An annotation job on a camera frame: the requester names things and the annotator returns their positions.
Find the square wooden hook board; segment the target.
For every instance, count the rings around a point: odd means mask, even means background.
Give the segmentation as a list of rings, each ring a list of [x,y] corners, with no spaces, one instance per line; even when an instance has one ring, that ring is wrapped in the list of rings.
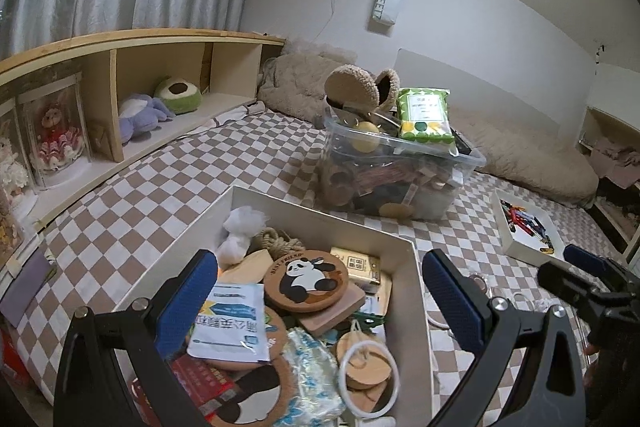
[[[293,317],[311,336],[319,337],[361,309],[378,314],[381,311],[380,299],[349,282],[343,296],[333,305],[317,312],[294,313]]]

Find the doll in display case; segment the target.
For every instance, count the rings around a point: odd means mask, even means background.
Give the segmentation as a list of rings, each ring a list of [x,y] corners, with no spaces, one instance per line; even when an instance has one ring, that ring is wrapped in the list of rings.
[[[17,97],[28,159],[43,190],[77,180],[90,165],[80,82],[74,72]]]

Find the plain round wooden disc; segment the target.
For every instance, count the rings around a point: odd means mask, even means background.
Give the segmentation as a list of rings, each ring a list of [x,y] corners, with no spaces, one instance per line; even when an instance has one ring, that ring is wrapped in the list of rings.
[[[384,343],[364,332],[347,332],[334,348],[338,363],[338,389],[352,409],[373,413],[393,391],[392,362]]]

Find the purple plush toy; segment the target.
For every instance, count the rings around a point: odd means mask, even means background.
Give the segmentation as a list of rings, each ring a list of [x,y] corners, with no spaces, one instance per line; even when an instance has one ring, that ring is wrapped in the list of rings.
[[[174,118],[175,114],[159,98],[133,94],[119,106],[120,142],[125,145],[137,136],[153,131],[160,122]]]

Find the clear plastic storage bin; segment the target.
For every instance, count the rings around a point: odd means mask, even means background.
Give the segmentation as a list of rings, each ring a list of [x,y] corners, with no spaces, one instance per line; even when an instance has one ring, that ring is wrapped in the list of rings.
[[[323,124],[319,194],[333,209],[439,221],[471,174],[486,165],[483,154],[465,141],[446,147],[395,138],[385,118],[361,120],[328,107]]]

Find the blue white medicine sachet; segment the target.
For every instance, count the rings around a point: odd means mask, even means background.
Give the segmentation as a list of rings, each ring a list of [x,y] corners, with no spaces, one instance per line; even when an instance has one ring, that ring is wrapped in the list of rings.
[[[269,361],[264,286],[216,283],[196,316],[186,352],[210,361]]]

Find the beige fluffy blanket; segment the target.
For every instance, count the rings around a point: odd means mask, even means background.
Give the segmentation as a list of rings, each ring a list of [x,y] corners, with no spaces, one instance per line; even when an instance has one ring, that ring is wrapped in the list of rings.
[[[326,78],[338,66],[332,57],[285,53],[270,58],[260,72],[258,98],[275,112],[320,124],[329,101]],[[449,120],[480,148],[484,173],[498,176],[566,205],[588,206],[596,196],[598,177],[577,150],[541,131],[503,117],[449,111]]]

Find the avocado plush toy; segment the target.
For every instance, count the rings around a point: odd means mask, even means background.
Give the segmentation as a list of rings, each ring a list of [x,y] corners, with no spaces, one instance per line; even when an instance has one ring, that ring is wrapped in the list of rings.
[[[179,77],[167,77],[155,88],[155,98],[174,114],[182,115],[197,110],[203,101],[200,88],[194,83]]]

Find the round panda wooden coaster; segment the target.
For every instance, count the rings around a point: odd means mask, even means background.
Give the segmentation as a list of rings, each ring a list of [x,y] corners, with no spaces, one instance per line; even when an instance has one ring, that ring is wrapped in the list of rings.
[[[273,262],[262,281],[265,297],[277,308],[311,313],[343,296],[348,272],[341,260],[326,251],[297,251]]]

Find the green plastic clip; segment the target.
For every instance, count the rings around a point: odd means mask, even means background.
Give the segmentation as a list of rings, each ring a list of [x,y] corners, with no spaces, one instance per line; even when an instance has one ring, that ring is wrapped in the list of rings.
[[[382,335],[384,333],[385,317],[383,315],[356,312],[352,314],[352,319],[367,334]]]

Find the white cardboard storage box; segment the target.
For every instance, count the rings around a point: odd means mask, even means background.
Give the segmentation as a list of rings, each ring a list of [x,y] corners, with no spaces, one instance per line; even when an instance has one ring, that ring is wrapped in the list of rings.
[[[413,243],[364,225],[240,186],[229,187],[164,250],[141,275],[118,309],[138,298],[150,298],[179,274],[201,249],[212,253],[227,236],[231,211],[250,207],[262,212],[273,228],[300,239],[306,249],[270,265],[262,283],[273,309],[309,314],[331,306],[346,291],[345,262],[331,257],[334,247],[378,258],[392,279],[385,314],[385,343],[397,364],[399,389],[390,416],[399,426],[425,426],[432,419],[434,390],[431,341],[428,338],[420,257]]]

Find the white tray of lighters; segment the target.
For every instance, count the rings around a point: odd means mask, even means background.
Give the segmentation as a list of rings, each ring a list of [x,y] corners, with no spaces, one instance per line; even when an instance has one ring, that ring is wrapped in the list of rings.
[[[567,268],[565,243],[548,213],[515,195],[496,190],[491,196],[503,254],[540,267],[553,262]]]

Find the green wet wipes pack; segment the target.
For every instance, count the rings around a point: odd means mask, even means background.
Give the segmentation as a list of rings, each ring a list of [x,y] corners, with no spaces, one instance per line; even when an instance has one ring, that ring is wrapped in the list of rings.
[[[396,103],[401,139],[426,143],[454,143],[448,117],[449,91],[436,88],[405,88]]]

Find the beige knitted plush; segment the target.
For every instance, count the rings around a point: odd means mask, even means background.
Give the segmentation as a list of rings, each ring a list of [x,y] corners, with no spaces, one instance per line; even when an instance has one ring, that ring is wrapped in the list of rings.
[[[400,79],[393,69],[377,76],[352,64],[338,66],[326,78],[324,93],[334,106],[357,105],[378,112],[390,112],[400,91]]]

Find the wooden shelf unit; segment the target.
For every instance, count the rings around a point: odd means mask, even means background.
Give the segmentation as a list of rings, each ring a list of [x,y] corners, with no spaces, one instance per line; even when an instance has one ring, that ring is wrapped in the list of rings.
[[[1,81],[18,86],[27,75],[65,61],[79,64],[81,108],[105,131],[93,161],[75,178],[40,193],[29,213],[37,229],[134,161],[229,109],[253,102],[265,60],[284,42],[254,32],[156,28],[99,32],[15,54],[1,63]],[[188,80],[203,92],[194,112],[165,122],[148,139],[120,142],[118,106],[129,95],[152,93],[163,77]]]

